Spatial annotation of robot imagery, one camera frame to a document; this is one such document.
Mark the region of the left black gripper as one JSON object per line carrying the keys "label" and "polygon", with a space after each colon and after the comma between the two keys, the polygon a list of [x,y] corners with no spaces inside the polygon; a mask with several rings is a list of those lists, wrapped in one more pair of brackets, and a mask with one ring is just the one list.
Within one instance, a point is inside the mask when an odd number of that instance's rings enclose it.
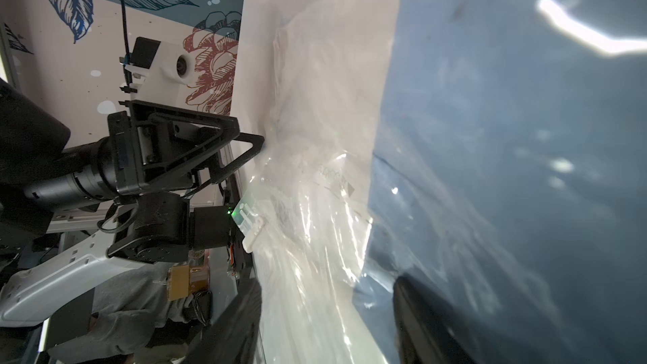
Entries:
{"label": "left black gripper", "polygon": [[222,183],[265,144],[261,135],[239,134],[239,123],[232,117],[141,100],[120,105],[126,109],[109,115],[108,126],[116,191],[122,197],[189,190],[202,170],[208,173],[205,181]]}

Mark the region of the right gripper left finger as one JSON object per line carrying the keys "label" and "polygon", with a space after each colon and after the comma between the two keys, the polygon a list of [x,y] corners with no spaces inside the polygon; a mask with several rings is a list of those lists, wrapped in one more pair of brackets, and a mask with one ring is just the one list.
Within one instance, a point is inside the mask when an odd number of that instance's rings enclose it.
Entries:
{"label": "right gripper left finger", "polygon": [[204,332],[201,341],[185,357],[184,363],[253,363],[261,308],[261,285],[257,279],[251,279],[216,323]]}

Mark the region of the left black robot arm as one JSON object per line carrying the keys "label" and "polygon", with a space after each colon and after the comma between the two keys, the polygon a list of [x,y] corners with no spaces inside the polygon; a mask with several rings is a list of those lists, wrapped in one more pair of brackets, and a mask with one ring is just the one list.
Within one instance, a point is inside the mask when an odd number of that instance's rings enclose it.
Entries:
{"label": "left black robot arm", "polygon": [[97,232],[1,288],[1,325],[40,325],[70,301],[119,274],[186,261],[217,248],[207,227],[222,207],[191,208],[258,155],[264,138],[237,119],[141,100],[107,118],[109,134],[67,148],[69,129],[8,84],[1,86],[1,252],[18,254],[59,213],[109,204]]}

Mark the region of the blue cloth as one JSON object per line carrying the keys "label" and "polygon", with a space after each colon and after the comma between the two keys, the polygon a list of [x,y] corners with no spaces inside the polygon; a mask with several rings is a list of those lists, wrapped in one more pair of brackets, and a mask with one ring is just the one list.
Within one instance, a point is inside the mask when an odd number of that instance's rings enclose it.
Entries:
{"label": "blue cloth", "polygon": [[480,363],[646,360],[646,0],[400,0],[353,303]]}

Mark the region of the clear plastic vacuum bag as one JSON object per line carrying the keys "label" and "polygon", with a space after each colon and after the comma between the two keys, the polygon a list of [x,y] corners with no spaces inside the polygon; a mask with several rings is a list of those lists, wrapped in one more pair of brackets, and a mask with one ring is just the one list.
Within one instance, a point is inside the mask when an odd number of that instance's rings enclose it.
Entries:
{"label": "clear plastic vacuum bag", "polygon": [[391,363],[353,303],[400,0],[245,0],[236,101],[266,150],[235,218],[270,363]]}

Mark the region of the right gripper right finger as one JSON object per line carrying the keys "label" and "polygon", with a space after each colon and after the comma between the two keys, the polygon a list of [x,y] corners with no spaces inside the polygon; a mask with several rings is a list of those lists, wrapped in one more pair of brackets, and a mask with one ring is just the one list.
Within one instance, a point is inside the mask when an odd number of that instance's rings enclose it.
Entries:
{"label": "right gripper right finger", "polygon": [[473,363],[424,293],[405,276],[394,283],[394,321],[402,363]]}

